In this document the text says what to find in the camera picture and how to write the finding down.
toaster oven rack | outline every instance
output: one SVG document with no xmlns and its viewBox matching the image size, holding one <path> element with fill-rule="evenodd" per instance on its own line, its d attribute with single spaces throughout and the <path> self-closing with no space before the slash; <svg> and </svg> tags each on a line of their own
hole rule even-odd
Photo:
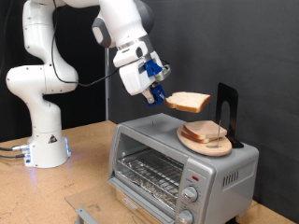
<svg viewBox="0 0 299 224">
<path fill-rule="evenodd" d="M 172 210 L 176 208 L 183 165 L 154 149 L 122 158 L 121 174 Z"/>
</svg>

warning label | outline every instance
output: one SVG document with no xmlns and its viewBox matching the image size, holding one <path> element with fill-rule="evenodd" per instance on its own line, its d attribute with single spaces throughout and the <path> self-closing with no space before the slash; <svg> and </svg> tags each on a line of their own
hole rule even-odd
<svg viewBox="0 0 299 224">
<path fill-rule="evenodd" d="M 57 142 L 58 140 L 57 140 L 57 138 L 54 136 L 54 134 L 50 137 L 50 140 L 49 140 L 49 144 L 51 144 L 51 143 L 55 143 L 55 142 Z"/>
</svg>

led light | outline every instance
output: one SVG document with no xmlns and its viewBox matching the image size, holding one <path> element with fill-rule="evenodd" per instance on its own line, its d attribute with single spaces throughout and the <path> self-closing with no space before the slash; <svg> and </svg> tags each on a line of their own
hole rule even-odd
<svg viewBox="0 0 299 224">
<path fill-rule="evenodd" d="M 196 180 L 196 181 L 199 180 L 198 177 L 196 177 L 196 176 L 193 176 L 192 179 L 193 179 L 193 180 Z"/>
<path fill-rule="evenodd" d="M 72 152 L 69 150 L 67 137 L 65 138 L 65 144 L 66 144 L 66 150 L 67 150 L 67 157 L 71 157 Z"/>
</svg>

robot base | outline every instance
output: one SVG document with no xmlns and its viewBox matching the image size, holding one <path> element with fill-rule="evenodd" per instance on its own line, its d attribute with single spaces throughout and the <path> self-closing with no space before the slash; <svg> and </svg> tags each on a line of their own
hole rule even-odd
<svg viewBox="0 0 299 224">
<path fill-rule="evenodd" d="M 35 168 L 53 168 L 64 164 L 70 156 L 67 138 L 62 130 L 52 133 L 33 132 L 28 140 L 30 158 L 25 158 L 25 166 Z"/>
</svg>

wooden table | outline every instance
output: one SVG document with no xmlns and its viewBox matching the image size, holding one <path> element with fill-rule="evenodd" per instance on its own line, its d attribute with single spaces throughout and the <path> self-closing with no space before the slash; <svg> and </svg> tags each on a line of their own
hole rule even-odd
<svg viewBox="0 0 299 224">
<path fill-rule="evenodd" d="M 72 157 L 57 168 L 26 168 L 23 159 L 0 159 L 0 223 L 73 224 L 77 214 L 64 197 L 91 189 L 107 180 L 115 127 L 111 121 L 105 121 L 64 130 Z M 21 145 L 26 141 L 27 138 L 5 142 L 0 147 Z M 294 224 L 256 202 L 238 222 Z"/>
</svg>

